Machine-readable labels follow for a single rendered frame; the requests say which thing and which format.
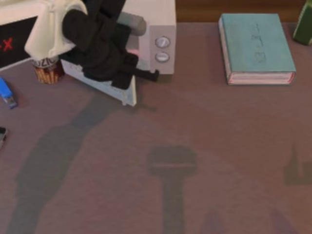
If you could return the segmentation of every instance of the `green object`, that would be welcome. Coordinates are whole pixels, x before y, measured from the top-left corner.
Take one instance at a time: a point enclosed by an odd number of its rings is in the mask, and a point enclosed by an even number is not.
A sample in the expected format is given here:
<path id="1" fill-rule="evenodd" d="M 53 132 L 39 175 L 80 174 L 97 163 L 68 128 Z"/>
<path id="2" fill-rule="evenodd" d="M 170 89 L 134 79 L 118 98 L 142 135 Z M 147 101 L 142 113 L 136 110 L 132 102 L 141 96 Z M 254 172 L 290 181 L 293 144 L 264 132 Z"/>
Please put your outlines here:
<path id="1" fill-rule="evenodd" d="M 304 45 L 312 44 L 312 0 L 307 0 L 302 8 L 293 39 Z"/>

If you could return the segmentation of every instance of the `table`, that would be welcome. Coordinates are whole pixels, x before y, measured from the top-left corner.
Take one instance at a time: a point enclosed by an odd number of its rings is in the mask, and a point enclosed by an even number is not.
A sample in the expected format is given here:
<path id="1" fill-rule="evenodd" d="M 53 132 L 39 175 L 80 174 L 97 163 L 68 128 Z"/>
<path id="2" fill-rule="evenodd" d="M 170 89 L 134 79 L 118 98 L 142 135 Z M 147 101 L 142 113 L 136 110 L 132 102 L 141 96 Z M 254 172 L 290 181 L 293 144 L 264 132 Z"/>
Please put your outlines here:
<path id="1" fill-rule="evenodd" d="M 138 105 L 25 63 L 0 153 L 0 234 L 310 234 L 312 48 L 291 86 L 228 86 L 216 23 L 180 23 L 176 72 Z"/>

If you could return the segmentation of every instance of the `closed book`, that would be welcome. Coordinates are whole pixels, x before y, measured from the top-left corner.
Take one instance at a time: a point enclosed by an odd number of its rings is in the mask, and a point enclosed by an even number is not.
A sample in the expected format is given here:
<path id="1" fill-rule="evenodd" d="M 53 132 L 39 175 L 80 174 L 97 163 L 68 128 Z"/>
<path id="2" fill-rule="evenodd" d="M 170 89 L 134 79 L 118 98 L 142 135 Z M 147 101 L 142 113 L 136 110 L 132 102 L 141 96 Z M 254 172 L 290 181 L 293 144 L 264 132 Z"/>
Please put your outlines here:
<path id="1" fill-rule="evenodd" d="M 312 44 L 312 0 L 307 0 L 301 10 L 293 39 L 304 45 Z"/>
<path id="2" fill-rule="evenodd" d="M 222 14 L 228 84 L 290 84 L 296 67 L 278 14 Z"/>

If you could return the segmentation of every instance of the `black panel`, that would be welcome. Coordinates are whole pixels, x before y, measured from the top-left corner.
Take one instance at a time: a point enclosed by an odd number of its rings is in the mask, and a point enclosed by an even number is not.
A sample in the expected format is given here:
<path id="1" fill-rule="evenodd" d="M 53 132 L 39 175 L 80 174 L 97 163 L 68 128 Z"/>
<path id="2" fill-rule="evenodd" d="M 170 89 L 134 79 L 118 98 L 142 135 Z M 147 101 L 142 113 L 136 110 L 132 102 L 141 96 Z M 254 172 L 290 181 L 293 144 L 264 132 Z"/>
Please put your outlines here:
<path id="1" fill-rule="evenodd" d="M 36 20 L 33 17 L 0 26 L 0 69 L 30 57 L 24 48 Z"/>

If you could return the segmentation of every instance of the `book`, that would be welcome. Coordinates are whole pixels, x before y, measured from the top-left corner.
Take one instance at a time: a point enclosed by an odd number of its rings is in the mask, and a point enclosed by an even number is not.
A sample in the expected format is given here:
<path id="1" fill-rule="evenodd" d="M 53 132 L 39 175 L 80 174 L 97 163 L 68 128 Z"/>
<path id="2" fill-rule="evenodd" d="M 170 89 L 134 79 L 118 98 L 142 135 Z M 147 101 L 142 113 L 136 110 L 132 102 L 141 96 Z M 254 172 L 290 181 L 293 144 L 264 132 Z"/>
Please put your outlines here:
<path id="1" fill-rule="evenodd" d="M 64 72 L 101 92 L 112 96 L 122 102 L 123 105 L 135 106 L 137 104 L 136 79 L 132 78 L 131 84 L 127 90 L 121 90 L 111 86 L 111 81 L 97 82 L 86 78 L 83 75 L 82 67 L 70 62 L 61 60 Z"/>
<path id="2" fill-rule="evenodd" d="M 222 14 L 228 84 L 290 84 L 296 67 L 278 14 Z"/>
<path id="3" fill-rule="evenodd" d="M 304 4 L 292 38 L 304 45 L 312 44 L 312 0 Z"/>

